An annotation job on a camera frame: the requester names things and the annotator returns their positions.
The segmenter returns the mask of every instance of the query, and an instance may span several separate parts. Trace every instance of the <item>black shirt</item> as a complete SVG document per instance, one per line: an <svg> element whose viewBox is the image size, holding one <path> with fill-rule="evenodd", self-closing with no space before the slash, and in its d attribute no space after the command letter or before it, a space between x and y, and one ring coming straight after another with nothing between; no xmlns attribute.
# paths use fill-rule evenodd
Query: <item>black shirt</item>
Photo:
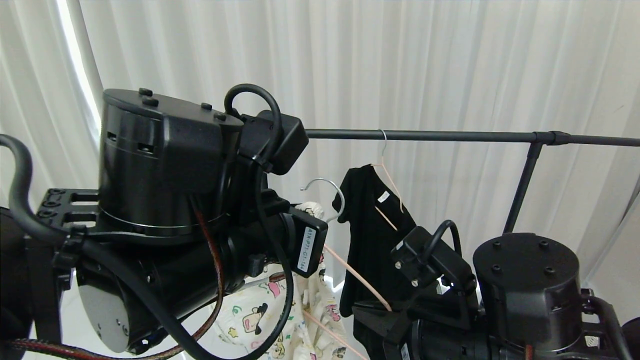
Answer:
<svg viewBox="0 0 640 360"><path fill-rule="evenodd" d="M351 225L351 245L347 262L376 289L382 297L408 300L415 290L411 282L396 269L390 253L414 227L406 208L400 210L400 200L378 177L373 166L349 169L340 186L344 195L344 212L338 222ZM333 208L338 211L337 195ZM397 228L395 230L376 207ZM376 297L355 276L347 272L340 298L340 314L351 316L354 302L376 300ZM366 348L371 359L384 359L382 338L355 321L353 335Z"/></svg>

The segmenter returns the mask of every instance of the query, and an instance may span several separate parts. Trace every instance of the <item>clothing tag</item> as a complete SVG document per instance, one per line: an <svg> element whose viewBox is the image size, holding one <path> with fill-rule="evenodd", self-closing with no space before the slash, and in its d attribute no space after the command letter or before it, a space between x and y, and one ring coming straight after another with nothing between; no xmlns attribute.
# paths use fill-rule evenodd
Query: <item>clothing tag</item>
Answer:
<svg viewBox="0 0 640 360"><path fill-rule="evenodd" d="M316 230L307 226L304 237L302 237L302 248L300 249L300 256L298 257L298 268L303 272L307 272L309 269L309 259L314 249L315 240Z"/></svg>
<svg viewBox="0 0 640 360"><path fill-rule="evenodd" d="M406 343L400 349L400 355L402 355L402 360L411 360L409 357L409 347L406 346Z"/></svg>
<svg viewBox="0 0 640 360"><path fill-rule="evenodd" d="M380 197L378 197L378 202L383 202L384 200L387 199L387 197L389 197L389 192L386 192L382 195L380 195Z"/></svg>

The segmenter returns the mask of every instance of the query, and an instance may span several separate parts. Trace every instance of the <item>clothes rack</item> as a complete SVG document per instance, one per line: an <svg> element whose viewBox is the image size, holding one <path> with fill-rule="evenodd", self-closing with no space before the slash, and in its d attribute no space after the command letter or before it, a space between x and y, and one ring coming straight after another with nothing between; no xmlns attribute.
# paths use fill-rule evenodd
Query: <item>clothes rack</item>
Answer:
<svg viewBox="0 0 640 360"><path fill-rule="evenodd" d="M534 131L532 133L503 133L482 131L407 131L385 130L387 140L438 142L508 142L529 143L529 152L520 175L518 188L504 224L504 233L513 232L520 208L527 193L533 170L544 145L558 146L570 143L640 147L640 138L571 135L562 131ZM384 140L380 130L307 129L311 139Z"/></svg>

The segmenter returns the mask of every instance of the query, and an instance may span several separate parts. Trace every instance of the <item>hanger hook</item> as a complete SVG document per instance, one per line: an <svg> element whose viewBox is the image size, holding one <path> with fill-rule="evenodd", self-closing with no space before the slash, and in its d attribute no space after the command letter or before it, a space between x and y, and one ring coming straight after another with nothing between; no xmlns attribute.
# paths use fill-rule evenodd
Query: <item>hanger hook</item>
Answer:
<svg viewBox="0 0 640 360"><path fill-rule="evenodd" d="M342 190L340 190L340 187L338 185L336 185L333 181L329 180L329 179L325 179L323 177L317 177L311 181L309 181L309 184L307 184L304 188L300 188L300 191L306 191L309 189L309 186L311 186L311 184L313 184L316 181L326 181L327 183L330 183L331 185L333 185L333 187L338 191L338 195L340 196L340 211L338 211L338 213L333 216L330 217L326 220L326 223L329 224L331 221L337 219L340 215L342 215L342 213L344 212L344 194L342 193Z"/></svg>
<svg viewBox="0 0 640 360"><path fill-rule="evenodd" d="M387 150L387 133L382 129L380 129L380 131L382 131L382 135L385 136L385 146L382 147L382 156L381 156L382 158L384 158L385 157L385 150Z"/></svg>

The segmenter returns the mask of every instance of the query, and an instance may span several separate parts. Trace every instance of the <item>curtain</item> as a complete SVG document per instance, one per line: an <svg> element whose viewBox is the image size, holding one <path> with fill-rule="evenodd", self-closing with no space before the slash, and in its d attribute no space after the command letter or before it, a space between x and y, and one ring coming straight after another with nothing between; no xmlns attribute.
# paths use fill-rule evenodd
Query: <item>curtain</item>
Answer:
<svg viewBox="0 0 640 360"><path fill-rule="evenodd" d="M640 137L635 1L0 6L0 131L33 152L33 204L51 186L96 185L99 117L92 104L101 106L103 88L146 87L221 110L231 86L255 83L306 128ZM256 114L267 106L241 95L235 107ZM318 176L340 183L350 167L379 162L382 147L311 140L294 168L269 185L331 213L331 186L299 188ZM416 223L433 231L454 220L470 262L480 243L501 234L526 154L527 144L388 142L385 163ZM3 151L5 205L12 174L6 158ZM586 275L609 246L639 177L637 148L544 147L515 230L565 243ZM346 256L348 234L348 224L332 223L327 244ZM327 274L340 283L344 269L327 262Z"/></svg>

